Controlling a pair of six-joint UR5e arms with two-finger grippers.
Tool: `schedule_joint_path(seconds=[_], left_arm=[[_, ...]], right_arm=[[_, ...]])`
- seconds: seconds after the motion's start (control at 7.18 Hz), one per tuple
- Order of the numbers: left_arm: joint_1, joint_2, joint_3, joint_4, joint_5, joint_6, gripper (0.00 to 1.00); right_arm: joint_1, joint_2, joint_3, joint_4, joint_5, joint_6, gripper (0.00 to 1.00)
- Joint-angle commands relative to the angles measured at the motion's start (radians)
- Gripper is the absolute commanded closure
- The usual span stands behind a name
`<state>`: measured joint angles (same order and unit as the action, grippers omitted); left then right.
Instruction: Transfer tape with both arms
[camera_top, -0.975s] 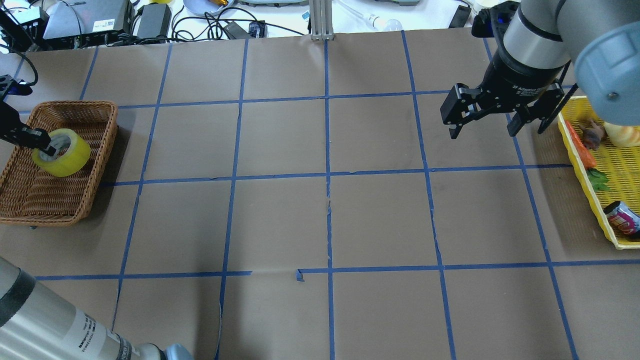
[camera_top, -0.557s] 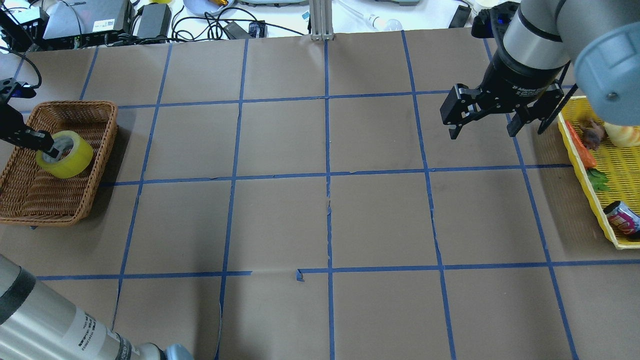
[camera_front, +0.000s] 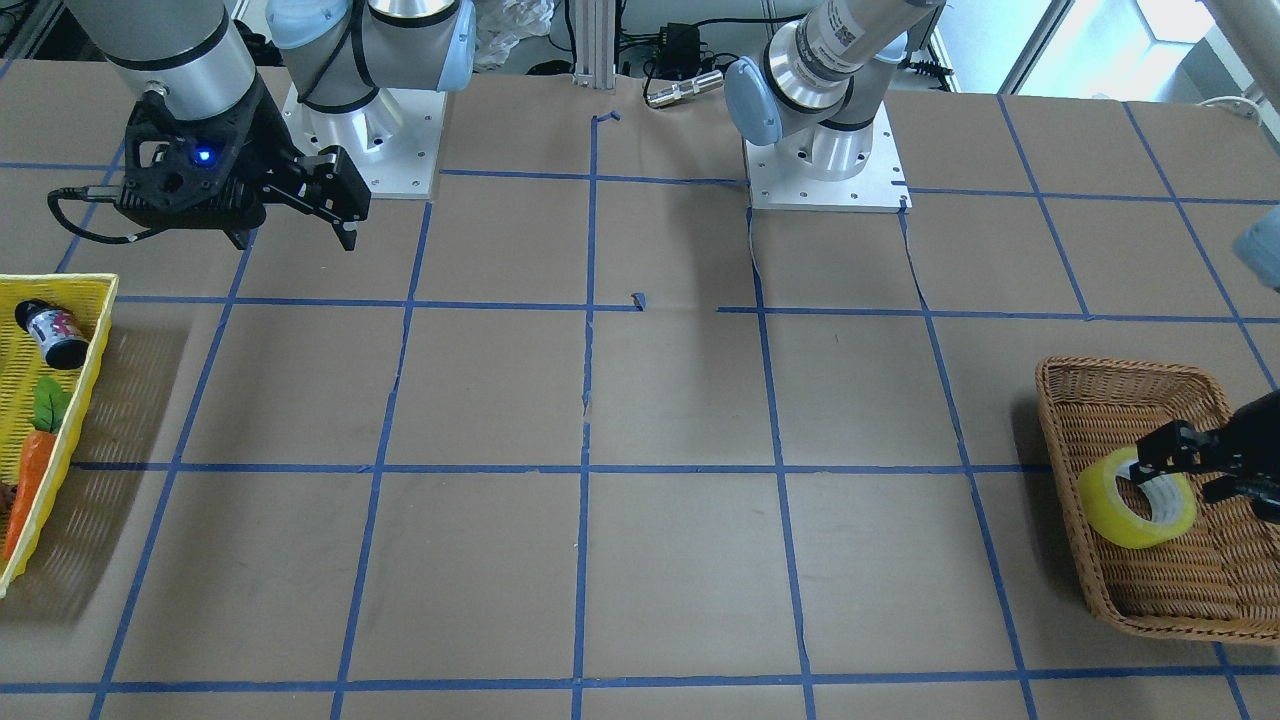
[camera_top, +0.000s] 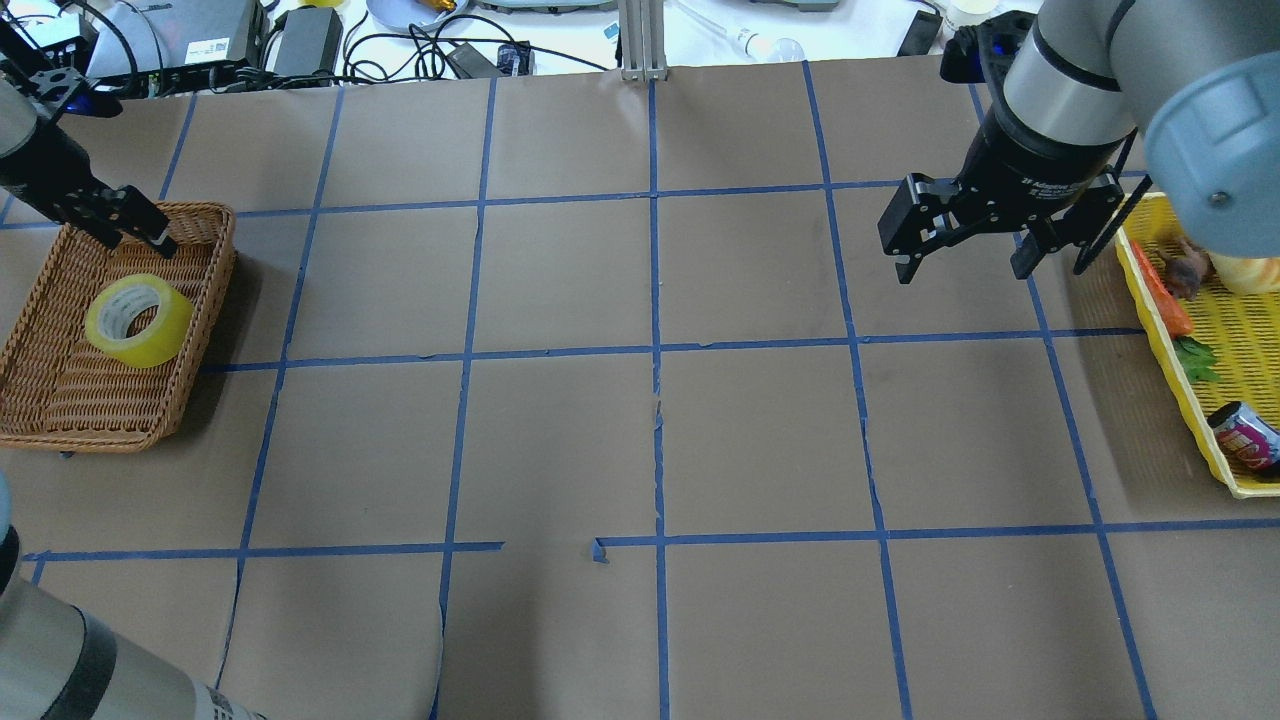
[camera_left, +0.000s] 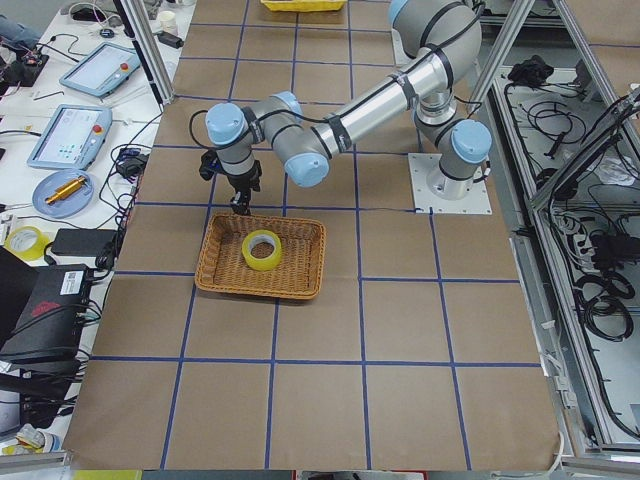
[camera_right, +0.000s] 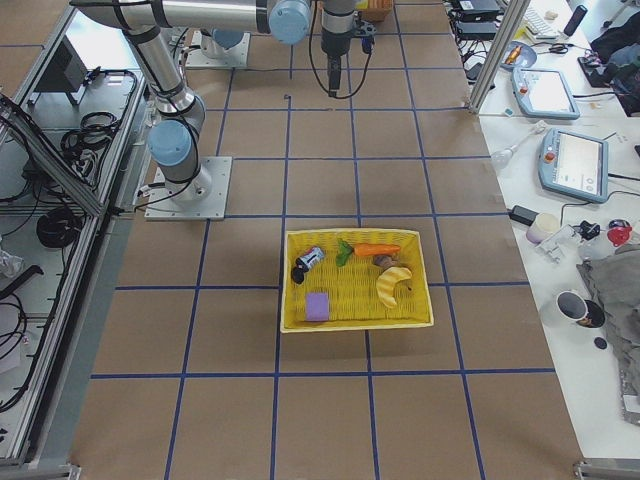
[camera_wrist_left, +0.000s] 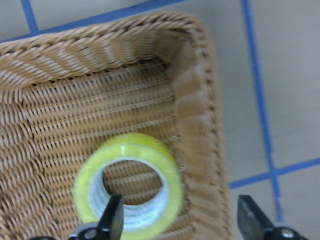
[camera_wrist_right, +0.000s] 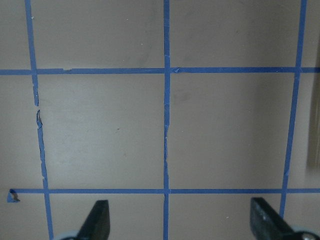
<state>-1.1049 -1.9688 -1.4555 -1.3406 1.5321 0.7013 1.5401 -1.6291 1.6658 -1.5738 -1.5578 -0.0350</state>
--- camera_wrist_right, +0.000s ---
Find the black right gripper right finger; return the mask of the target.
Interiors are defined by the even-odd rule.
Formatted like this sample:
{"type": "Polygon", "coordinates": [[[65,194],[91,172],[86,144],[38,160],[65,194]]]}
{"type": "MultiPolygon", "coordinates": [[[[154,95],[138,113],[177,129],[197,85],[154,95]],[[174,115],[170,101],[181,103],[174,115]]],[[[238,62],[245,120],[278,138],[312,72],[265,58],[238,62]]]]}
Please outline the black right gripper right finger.
{"type": "Polygon", "coordinates": [[[250,229],[256,240],[297,240],[295,231],[262,197],[250,200],[250,229]]]}

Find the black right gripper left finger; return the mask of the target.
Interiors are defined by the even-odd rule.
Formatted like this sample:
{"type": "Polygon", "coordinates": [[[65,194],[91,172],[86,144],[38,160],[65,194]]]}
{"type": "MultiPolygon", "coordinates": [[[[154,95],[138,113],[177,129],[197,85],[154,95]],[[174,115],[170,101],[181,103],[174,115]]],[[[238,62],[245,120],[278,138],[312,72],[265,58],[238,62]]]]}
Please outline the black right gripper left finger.
{"type": "Polygon", "coordinates": [[[97,200],[80,228],[77,240],[107,240],[110,235],[108,200],[97,200]]]}

